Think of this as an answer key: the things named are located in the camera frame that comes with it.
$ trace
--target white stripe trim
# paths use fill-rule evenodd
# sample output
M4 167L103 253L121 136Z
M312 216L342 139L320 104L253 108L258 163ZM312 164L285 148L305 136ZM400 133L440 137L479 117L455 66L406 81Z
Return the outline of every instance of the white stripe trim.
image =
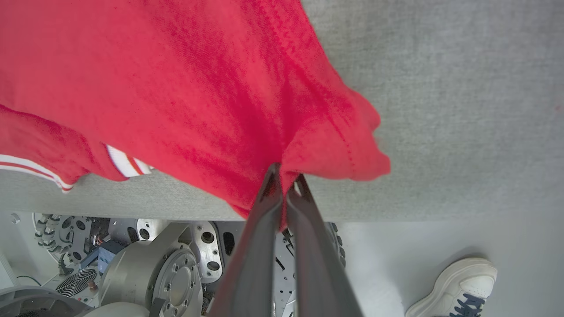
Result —
M116 168L120 171L120 173L123 176L133 177L133 176L142 175L137 173L135 168L131 165L131 163L127 159L127 154L107 144L106 144L106 148L108 149L108 154L112 159L113 164L116 166ZM137 163L137 166L139 167L139 169L143 174L151 173L151 169L149 168L149 165L141 162L137 158L133 158L133 160L135 161L135 163Z
M18 165L22 165L28 168L32 168L34 170L38 170L40 172L43 172L47 175L43 175L40 173L37 173L35 171L26 169L26 168L20 168L17 166L7 166L7 165L2 165L0 164L0 169L2 170L13 170L13 171L20 171L23 173L28 173L31 175L35 175L35 176L39 176L41 178L45 178L48 180L51 180L53 182L55 182L57 184L57 186L59 186L59 188L64 188L66 190L69 190L73 187L72 184L67 184L65 182L63 182L63 180L55 173L53 173L51 170L44 168L43 166L30 161L30 160L26 160L24 158L19 158L19 157L15 157L15 156L11 156L11 155L2 155L0 154L0 163L12 163L12 164L18 164Z

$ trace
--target gray table surface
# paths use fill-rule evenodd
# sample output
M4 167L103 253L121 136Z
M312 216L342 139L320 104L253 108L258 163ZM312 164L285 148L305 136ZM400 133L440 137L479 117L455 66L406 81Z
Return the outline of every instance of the gray table surface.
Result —
M327 220L425 220L564 208L564 1L305 0L329 59L380 112L392 173L309 177ZM67 195L0 171L0 208L170 219L240 219L156 172L95 175Z

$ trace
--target navy shoelace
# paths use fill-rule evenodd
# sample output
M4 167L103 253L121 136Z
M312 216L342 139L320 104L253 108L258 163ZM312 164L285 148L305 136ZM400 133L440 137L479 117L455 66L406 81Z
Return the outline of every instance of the navy shoelace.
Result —
M482 312L481 307L486 301L470 294L464 294L464 297L466 297L466 302L458 300L460 307L455 307L456 312L459 314L455 315L451 313L450 317L480 317L478 314Z

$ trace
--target white floor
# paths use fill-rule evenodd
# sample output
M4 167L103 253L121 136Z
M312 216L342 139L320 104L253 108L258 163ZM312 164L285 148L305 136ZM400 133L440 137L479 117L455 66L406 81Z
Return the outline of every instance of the white floor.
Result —
M562 313L562 217L341 223L347 273L366 317L403 317L440 272L466 256L499 270L483 317Z

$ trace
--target red fabric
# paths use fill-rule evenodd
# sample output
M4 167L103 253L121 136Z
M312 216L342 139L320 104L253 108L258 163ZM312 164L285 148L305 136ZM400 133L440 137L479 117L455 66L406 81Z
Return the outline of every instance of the red fabric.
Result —
M4 1L0 104L110 144L249 210L273 162L390 171L373 107L331 67L298 0Z
M74 184L88 173L116 181L127 179L115 168L104 144L87 140L80 133L49 120L2 105L0 155L33 161L55 173L66 184ZM49 177L41 171L8 164L1 159L0 165L20 167Z

